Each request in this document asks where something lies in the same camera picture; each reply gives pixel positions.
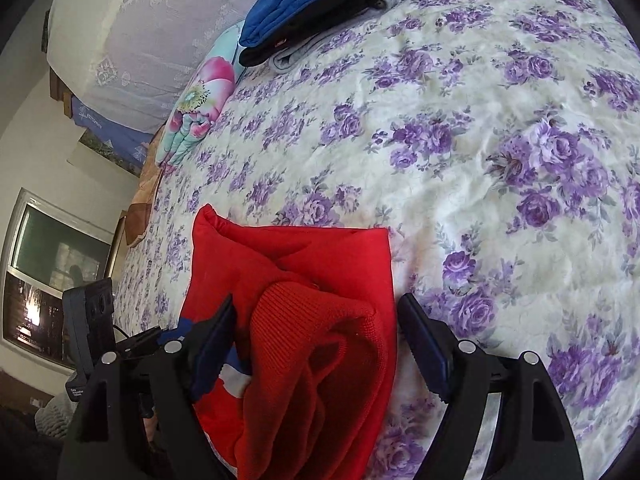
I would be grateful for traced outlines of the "red blue white pants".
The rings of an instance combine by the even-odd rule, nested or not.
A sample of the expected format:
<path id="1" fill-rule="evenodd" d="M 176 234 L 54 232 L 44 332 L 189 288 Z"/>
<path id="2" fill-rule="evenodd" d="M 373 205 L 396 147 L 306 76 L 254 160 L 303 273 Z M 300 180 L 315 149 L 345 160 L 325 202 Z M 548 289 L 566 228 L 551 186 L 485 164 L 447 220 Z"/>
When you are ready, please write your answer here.
<path id="1" fill-rule="evenodd" d="M 239 226 L 211 206 L 192 230 L 184 334 L 224 300 L 234 345 L 195 405 L 240 479 L 359 479 L 397 360 L 386 229 Z"/>

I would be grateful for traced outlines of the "brown quilted pillow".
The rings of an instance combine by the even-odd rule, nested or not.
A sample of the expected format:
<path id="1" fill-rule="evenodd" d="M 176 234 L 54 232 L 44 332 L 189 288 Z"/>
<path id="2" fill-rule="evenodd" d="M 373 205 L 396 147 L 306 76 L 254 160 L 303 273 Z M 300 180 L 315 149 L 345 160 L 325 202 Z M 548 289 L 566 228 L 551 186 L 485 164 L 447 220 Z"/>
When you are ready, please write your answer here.
<path id="1" fill-rule="evenodd" d="M 164 127 L 160 127 L 148 146 L 148 154 L 141 170 L 138 188 L 126 212 L 125 238 L 128 247 L 134 247 L 143 240 L 150 222 L 157 187 L 162 175 L 162 170 L 157 165 L 155 156 L 163 133 Z"/>

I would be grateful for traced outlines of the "folded turquoise floral quilt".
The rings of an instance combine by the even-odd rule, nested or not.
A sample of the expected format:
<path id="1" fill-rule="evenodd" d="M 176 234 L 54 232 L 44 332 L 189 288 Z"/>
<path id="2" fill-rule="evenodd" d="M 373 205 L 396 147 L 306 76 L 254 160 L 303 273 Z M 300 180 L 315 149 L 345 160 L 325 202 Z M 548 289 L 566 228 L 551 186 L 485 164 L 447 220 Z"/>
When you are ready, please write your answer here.
<path id="1" fill-rule="evenodd" d="M 177 167 L 214 128 L 244 72 L 240 36 L 244 22 L 225 30 L 195 70 L 165 124 L 155 155 L 160 168 Z"/>

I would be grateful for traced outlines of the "white lace headboard cover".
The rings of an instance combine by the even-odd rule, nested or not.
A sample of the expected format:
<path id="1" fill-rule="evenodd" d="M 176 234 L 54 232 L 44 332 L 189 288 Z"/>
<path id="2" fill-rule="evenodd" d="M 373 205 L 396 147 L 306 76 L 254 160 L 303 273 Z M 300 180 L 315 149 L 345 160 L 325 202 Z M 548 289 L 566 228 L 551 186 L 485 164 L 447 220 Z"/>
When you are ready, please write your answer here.
<path id="1" fill-rule="evenodd" d="M 53 0 L 47 60 L 73 96 L 153 133 L 215 40 L 257 0 Z"/>

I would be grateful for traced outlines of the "purple floral bedspread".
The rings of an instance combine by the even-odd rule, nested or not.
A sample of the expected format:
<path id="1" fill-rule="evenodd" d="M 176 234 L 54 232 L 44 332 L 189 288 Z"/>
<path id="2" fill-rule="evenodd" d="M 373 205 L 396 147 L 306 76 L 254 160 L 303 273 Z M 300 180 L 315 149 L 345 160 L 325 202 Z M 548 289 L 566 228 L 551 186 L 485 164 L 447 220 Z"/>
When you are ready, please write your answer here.
<path id="1" fill-rule="evenodd" d="M 115 320 L 178 322 L 201 206 L 390 231 L 394 286 L 544 360 L 597 479 L 639 422 L 639 50 L 606 0 L 393 0 L 248 70 L 160 181 Z"/>

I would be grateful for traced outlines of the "folded black garment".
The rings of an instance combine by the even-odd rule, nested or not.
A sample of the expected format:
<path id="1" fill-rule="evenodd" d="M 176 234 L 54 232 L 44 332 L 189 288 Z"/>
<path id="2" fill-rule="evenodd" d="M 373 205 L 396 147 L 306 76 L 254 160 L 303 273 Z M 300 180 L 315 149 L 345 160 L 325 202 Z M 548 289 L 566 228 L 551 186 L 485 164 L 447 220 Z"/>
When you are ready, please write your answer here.
<path id="1" fill-rule="evenodd" d="M 262 64 L 271 55 L 344 23 L 377 2 L 378 0 L 318 0 L 311 3 L 303 11 L 298 12 L 291 21 L 279 27 L 259 46 L 246 48 L 240 45 L 243 48 L 240 64 L 244 67 Z"/>

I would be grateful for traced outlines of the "window with white frame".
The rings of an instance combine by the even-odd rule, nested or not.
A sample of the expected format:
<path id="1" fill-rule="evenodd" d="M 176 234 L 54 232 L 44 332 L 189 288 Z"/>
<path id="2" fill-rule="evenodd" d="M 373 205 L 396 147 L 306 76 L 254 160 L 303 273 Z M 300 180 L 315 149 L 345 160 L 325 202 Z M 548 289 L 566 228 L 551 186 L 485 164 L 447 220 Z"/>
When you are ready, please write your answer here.
<path id="1" fill-rule="evenodd" d="M 24 188 L 1 252 L 1 341 L 54 370 L 71 370 L 63 292 L 106 277 L 113 234 Z"/>

